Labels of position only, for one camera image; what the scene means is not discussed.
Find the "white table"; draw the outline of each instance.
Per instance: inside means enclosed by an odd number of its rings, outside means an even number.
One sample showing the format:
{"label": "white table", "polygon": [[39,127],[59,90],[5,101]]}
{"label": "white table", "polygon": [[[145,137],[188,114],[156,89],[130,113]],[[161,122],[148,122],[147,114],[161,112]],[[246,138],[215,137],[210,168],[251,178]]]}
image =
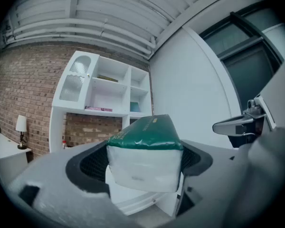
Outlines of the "white table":
{"label": "white table", "polygon": [[20,150],[17,143],[0,133],[0,177],[4,184],[10,183],[28,165],[26,152]]}

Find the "brick wall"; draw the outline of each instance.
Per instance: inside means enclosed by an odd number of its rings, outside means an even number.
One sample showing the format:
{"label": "brick wall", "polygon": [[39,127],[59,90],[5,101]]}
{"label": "brick wall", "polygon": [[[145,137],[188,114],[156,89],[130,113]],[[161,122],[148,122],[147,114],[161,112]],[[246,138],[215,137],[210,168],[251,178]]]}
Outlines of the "brick wall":
{"label": "brick wall", "polygon": [[[105,48],[80,43],[35,43],[0,53],[1,133],[19,143],[18,115],[27,117],[28,147],[34,158],[49,152],[48,129],[56,86],[76,50],[92,52],[149,71],[149,65]],[[119,132],[122,119],[67,114],[64,136],[69,146],[97,142]]]}

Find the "lamp base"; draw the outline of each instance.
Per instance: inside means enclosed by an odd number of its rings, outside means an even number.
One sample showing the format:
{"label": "lamp base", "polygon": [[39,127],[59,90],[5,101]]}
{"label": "lamp base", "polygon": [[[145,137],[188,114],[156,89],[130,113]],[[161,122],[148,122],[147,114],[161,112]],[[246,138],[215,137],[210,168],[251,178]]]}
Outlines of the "lamp base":
{"label": "lamp base", "polygon": [[17,147],[18,147],[18,149],[20,149],[20,150],[25,150],[25,149],[27,148],[27,146],[26,146],[25,143],[23,143],[23,142],[20,142],[20,144],[17,145]]}

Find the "frosted glass cabinet door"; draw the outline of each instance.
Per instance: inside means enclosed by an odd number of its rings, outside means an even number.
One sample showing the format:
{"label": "frosted glass cabinet door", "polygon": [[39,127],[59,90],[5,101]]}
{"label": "frosted glass cabinet door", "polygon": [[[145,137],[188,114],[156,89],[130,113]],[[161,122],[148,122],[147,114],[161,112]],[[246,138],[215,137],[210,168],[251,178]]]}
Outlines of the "frosted glass cabinet door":
{"label": "frosted glass cabinet door", "polygon": [[53,106],[81,109],[86,105],[87,92],[99,55],[76,51],[67,64],[53,99]]}

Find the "white cabinet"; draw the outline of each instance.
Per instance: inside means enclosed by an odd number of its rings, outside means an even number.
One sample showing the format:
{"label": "white cabinet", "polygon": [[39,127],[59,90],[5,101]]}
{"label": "white cabinet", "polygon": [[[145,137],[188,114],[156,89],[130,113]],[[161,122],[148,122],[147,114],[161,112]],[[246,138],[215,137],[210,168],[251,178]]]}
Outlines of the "white cabinet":
{"label": "white cabinet", "polygon": [[122,117],[125,128],[130,119],[152,115],[149,73],[97,54],[76,51],[55,91],[49,126],[50,152],[62,147],[66,112]]}
{"label": "white cabinet", "polygon": [[67,64],[53,99],[53,106],[83,110],[91,84],[91,76],[99,55],[76,51]]}

